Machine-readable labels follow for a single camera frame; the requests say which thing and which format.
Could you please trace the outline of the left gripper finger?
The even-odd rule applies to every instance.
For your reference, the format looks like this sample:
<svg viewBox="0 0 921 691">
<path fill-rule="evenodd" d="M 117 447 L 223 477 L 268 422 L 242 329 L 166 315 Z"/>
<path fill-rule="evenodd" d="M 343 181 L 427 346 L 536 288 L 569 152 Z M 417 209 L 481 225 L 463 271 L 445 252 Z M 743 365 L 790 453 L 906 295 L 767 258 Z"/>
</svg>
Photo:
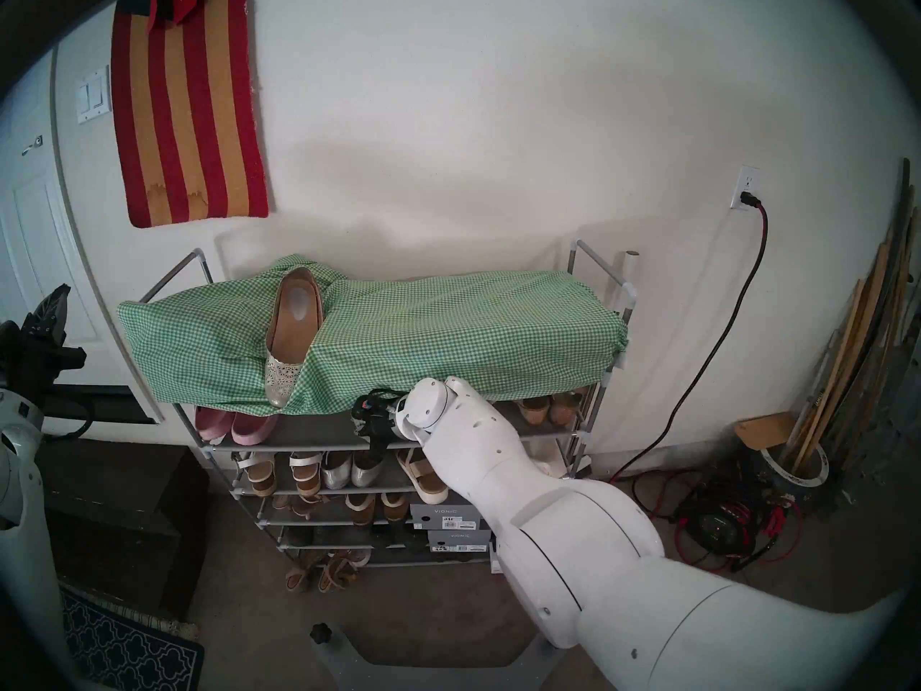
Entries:
<svg viewBox="0 0 921 691">
<path fill-rule="evenodd" d="M 71 288 L 56 288 L 39 304 L 39 339 L 62 346 Z"/>
<path fill-rule="evenodd" d="M 33 338 L 66 338 L 67 286 L 58 286 L 28 313 L 22 331 Z"/>
</svg>

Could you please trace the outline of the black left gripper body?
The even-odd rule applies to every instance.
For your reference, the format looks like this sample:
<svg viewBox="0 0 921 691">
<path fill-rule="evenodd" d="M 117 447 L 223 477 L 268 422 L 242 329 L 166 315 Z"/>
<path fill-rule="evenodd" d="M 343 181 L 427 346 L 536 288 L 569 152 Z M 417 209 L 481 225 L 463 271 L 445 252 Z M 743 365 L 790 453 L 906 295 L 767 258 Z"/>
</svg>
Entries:
<svg viewBox="0 0 921 691">
<path fill-rule="evenodd" d="M 31 403 L 45 403 L 61 372 L 82 369 L 86 359 L 82 347 L 33 338 L 13 321 L 1 325 L 2 388 Z"/>
</svg>

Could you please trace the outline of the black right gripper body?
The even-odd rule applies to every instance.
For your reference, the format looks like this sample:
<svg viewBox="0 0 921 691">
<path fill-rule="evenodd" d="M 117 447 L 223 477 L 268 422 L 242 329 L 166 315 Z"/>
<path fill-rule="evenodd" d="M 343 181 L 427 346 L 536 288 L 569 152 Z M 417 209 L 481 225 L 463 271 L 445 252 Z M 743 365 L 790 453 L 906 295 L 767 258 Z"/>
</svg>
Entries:
<svg viewBox="0 0 921 691">
<path fill-rule="evenodd" d="M 391 415 L 397 403 L 398 393 L 367 393 L 352 406 L 355 434 L 368 441 L 371 457 L 383 457 L 390 443 L 398 441 Z"/>
</svg>

